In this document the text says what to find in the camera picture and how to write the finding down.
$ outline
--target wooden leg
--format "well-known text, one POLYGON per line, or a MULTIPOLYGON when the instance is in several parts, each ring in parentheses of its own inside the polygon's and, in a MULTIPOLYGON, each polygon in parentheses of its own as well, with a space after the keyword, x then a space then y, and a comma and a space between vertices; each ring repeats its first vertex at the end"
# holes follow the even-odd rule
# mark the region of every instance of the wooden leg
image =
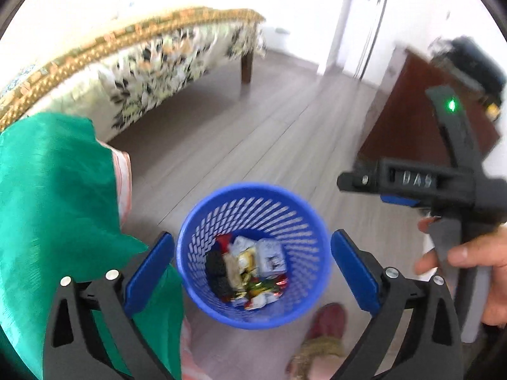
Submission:
POLYGON ((241 82, 250 84, 252 80, 252 63, 254 62, 254 53, 247 52, 241 57, 241 82))

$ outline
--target device handle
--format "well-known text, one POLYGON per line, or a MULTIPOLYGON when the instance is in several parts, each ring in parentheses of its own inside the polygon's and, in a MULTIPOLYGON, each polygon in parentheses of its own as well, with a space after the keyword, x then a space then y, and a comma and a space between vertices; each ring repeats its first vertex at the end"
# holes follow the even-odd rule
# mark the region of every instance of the device handle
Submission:
POLYGON ((455 268, 447 263, 447 252, 459 244, 495 230, 496 226, 492 224, 462 223, 455 218, 443 218, 428 227, 440 267, 454 298, 463 343, 473 343, 477 338, 491 284, 491 267, 455 268))

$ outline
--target hand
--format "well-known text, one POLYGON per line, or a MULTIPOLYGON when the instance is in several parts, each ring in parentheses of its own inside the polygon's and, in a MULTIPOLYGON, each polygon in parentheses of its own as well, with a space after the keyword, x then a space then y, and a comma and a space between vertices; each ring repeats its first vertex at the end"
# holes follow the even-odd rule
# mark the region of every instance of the hand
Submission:
MULTIPOLYGON (((433 218, 419 221, 417 227, 427 233, 433 218)), ((482 315, 482 322, 490 326, 507 323, 507 228, 499 227, 494 233, 454 247, 447 253, 447 261, 454 267, 468 269, 478 265, 493 266, 491 288, 482 315)), ((424 254, 414 265, 417 274, 438 267, 435 250, 424 254)))

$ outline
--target blue trigger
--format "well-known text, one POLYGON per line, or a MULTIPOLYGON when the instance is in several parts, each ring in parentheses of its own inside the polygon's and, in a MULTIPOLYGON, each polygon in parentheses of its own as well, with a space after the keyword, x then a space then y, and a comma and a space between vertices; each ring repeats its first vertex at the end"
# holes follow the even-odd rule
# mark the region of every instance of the blue trigger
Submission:
POLYGON ((380 310, 379 287, 346 236, 335 231, 331 236, 331 253, 345 277, 357 304, 375 316, 380 310))
POLYGON ((398 206, 409 206, 414 207, 419 204, 419 201, 406 199, 404 197, 398 197, 397 195, 381 195, 380 199, 387 204, 396 204, 398 206))
POLYGON ((171 263, 174 240, 168 232, 151 249, 125 288, 123 309, 128 317, 143 311, 156 285, 171 263))

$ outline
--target metal screw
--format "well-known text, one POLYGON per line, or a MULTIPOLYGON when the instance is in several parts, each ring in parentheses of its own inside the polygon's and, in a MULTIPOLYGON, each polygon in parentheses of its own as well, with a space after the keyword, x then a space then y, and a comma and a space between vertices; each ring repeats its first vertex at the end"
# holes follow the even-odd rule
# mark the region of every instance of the metal screw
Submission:
POLYGON ((435 283, 437 283, 439 286, 442 286, 445 283, 445 280, 442 277, 440 277, 439 275, 434 275, 433 281, 435 283))
POLYGON ((120 272, 118 270, 109 270, 107 273, 106 273, 106 279, 108 280, 116 280, 118 278, 118 276, 120 275, 120 272))
POLYGON ((396 277, 398 277, 400 275, 400 272, 393 267, 389 267, 389 268, 385 269, 385 274, 390 279, 395 279, 396 277))
POLYGON ((60 286, 68 286, 70 284, 70 282, 72 281, 72 278, 70 278, 69 276, 65 276, 63 279, 60 280, 60 286))

